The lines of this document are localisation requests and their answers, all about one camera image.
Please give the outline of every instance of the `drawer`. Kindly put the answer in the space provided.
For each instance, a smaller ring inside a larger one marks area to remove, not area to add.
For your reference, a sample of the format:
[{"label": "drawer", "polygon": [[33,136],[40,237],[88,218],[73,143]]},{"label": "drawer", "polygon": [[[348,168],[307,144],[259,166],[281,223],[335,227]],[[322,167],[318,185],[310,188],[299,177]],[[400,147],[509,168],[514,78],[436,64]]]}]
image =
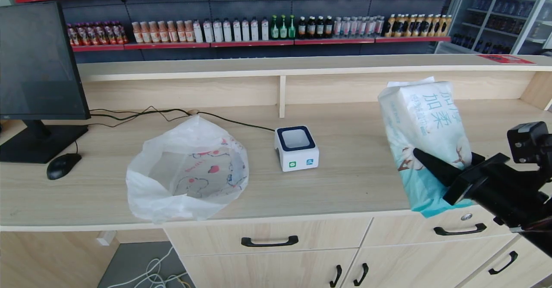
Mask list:
[{"label": "drawer", "polygon": [[165,228],[179,255],[360,247],[371,217]]},{"label": "drawer", "polygon": [[[417,212],[405,216],[374,217],[363,247],[455,241],[510,233],[505,225],[497,225],[493,218],[479,205],[449,210],[428,219]],[[439,235],[435,228],[447,235]]]}]

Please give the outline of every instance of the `dark bottle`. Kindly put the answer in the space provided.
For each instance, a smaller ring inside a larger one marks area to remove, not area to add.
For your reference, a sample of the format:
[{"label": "dark bottle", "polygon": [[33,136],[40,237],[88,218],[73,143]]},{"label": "dark bottle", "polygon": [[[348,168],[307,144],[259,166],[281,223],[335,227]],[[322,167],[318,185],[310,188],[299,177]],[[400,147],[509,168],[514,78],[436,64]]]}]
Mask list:
[{"label": "dark bottle", "polygon": [[323,37],[324,38],[331,38],[332,35],[333,35],[333,20],[332,20],[332,17],[331,16],[327,16],[326,17],[326,21],[325,21],[325,24],[324,24],[324,34],[323,34]]},{"label": "dark bottle", "polygon": [[491,50],[491,46],[492,46],[492,43],[491,42],[487,42],[485,43],[485,48],[483,48],[483,54],[489,54],[489,50]]},{"label": "dark bottle", "polygon": [[480,39],[479,41],[477,41],[477,44],[475,45],[474,51],[479,52],[479,50],[481,50],[482,45],[483,45],[483,40]]},{"label": "dark bottle", "polygon": [[297,37],[299,39],[305,39],[306,31],[307,31],[307,22],[305,21],[305,17],[302,16],[300,17],[299,23],[297,25]]}]

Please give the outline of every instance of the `cabinet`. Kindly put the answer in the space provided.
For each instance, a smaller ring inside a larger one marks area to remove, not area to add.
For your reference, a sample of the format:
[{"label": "cabinet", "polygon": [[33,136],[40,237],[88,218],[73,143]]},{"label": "cabinet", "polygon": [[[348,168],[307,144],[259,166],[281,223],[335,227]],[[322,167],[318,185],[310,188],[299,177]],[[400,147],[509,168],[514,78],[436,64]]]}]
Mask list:
[{"label": "cabinet", "polygon": [[362,248],[342,287],[355,287],[354,280],[361,279],[364,263],[368,272],[359,285],[362,288],[454,287],[513,237]]},{"label": "cabinet", "polygon": [[341,282],[357,249],[181,257],[198,288],[328,288]]},{"label": "cabinet", "polygon": [[550,275],[552,259],[523,237],[517,238],[457,288],[531,287]]}]

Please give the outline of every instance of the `bottle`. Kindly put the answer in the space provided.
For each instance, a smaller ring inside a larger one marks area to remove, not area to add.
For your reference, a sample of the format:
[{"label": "bottle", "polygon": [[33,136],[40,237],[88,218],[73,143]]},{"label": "bottle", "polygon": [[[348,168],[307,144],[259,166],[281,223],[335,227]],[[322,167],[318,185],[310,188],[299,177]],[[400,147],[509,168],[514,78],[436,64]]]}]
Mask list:
[{"label": "bottle", "polygon": [[213,21],[213,35],[215,37],[215,42],[222,42],[224,40],[223,24],[219,19]]},{"label": "bottle", "polygon": [[159,21],[157,24],[159,26],[159,36],[161,38],[161,42],[169,42],[171,38],[169,37],[169,30],[167,29],[165,21]]},{"label": "bottle", "polygon": [[205,42],[213,42],[213,36],[215,34],[213,33],[213,24],[209,19],[203,21],[203,34],[205,35]]},{"label": "bottle", "polygon": [[280,37],[280,29],[278,29],[278,24],[276,24],[276,18],[276,15],[272,15],[272,29],[270,30],[272,39],[278,39]]},{"label": "bottle", "polygon": [[324,17],[319,16],[318,20],[316,21],[316,32],[315,32],[315,38],[322,38],[324,35]]},{"label": "bottle", "polygon": [[178,31],[174,27],[174,22],[168,21],[167,26],[168,26],[168,32],[169,32],[169,39],[171,40],[171,42],[173,43],[178,42]]},{"label": "bottle", "polygon": [[282,26],[280,26],[280,39],[288,38],[288,27],[285,26],[285,15],[282,14]]},{"label": "bottle", "polygon": [[237,17],[234,19],[232,27],[234,29],[234,41],[240,42],[241,41],[241,23],[240,21],[238,21]]},{"label": "bottle", "polygon": [[225,17],[223,22],[223,33],[224,33],[224,41],[225,42],[232,42],[232,25],[230,24],[230,21],[227,17]]},{"label": "bottle", "polygon": [[243,39],[243,41],[249,41],[250,40],[249,22],[247,21],[247,17],[243,18],[243,21],[242,21],[241,25],[242,25],[242,39]]},{"label": "bottle", "polygon": [[288,38],[295,39],[295,25],[294,25],[295,15],[289,16],[289,27],[288,27]]},{"label": "bottle", "polygon": [[[195,37],[195,29],[194,29],[194,23],[191,21],[191,19],[187,19],[184,21],[184,34],[186,36],[186,40],[182,40],[181,42],[194,42],[197,41],[197,38]],[[201,25],[199,26],[199,36],[202,38],[201,41],[203,41],[203,37],[201,36]]]},{"label": "bottle", "polygon": [[395,25],[395,15],[392,14],[391,17],[385,22],[385,25],[384,25],[383,32],[385,37],[390,37],[392,35],[392,30],[394,25]]},{"label": "bottle", "polygon": [[183,21],[176,21],[176,32],[180,42],[187,42],[186,29]]},{"label": "bottle", "polygon": [[305,39],[306,30],[307,30],[307,23],[305,21],[304,16],[299,18],[299,23],[298,23],[297,29],[298,29],[298,38],[299,39]]},{"label": "bottle", "polygon": [[268,27],[268,20],[266,17],[263,17],[263,20],[260,22],[260,34],[261,39],[263,39],[264,41],[270,39],[270,35],[268,34]]},{"label": "bottle", "polygon": [[307,23],[307,38],[312,39],[316,34],[316,21],[313,16],[309,17],[309,22]]},{"label": "bottle", "polygon": [[341,34],[341,17],[337,16],[336,20],[333,23],[333,36],[337,38],[339,37],[340,34]]}]

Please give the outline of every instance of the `white bottle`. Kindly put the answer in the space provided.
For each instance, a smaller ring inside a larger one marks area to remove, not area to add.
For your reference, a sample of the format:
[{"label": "white bottle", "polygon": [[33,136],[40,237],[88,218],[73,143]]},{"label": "white bottle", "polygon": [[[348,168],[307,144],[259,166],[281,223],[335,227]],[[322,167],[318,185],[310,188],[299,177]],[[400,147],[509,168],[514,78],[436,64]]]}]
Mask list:
[{"label": "white bottle", "polygon": [[259,23],[256,17],[251,19],[251,41],[259,41]]},{"label": "white bottle", "polygon": [[232,25],[228,21],[228,18],[224,19],[223,32],[224,32],[224,41],[225,42],[231,42],[232,41]]},{"label": "white bottle", "polygon": [[224,39],[223,24],[219,19],[215,19],[215,21],[213,21],[213,31],[215,33],[215,42],[222,42]]},{"label": "white bottle", "polygon": [[194,21],[194,35],[195,35],[195,42],[197,43],[203,42],[203,33],[201,33],[201,24],[199,23],[198,19]]},{"label": "white bottle", "polygon": [[234,41],[240,42],[241,41],[241,26],[240,26],[240,21],[238,21],[237,17],[234,19],[234,23],[232,24],[232,27],[234,28]]},{"label": "white bottle", "polygon": [[268,40],[268,20],[266,17],[260,22],[261,39]]},{"label": "white bottle", "polygon": [[203,21],[203,34],[205,34],[205,42],[213,42],[213,25],[209,19]]},{"label": "white bottle", "polygon": [[249,41],[249,22],[246,17],[242,21],[242,37],[243,41]]}]

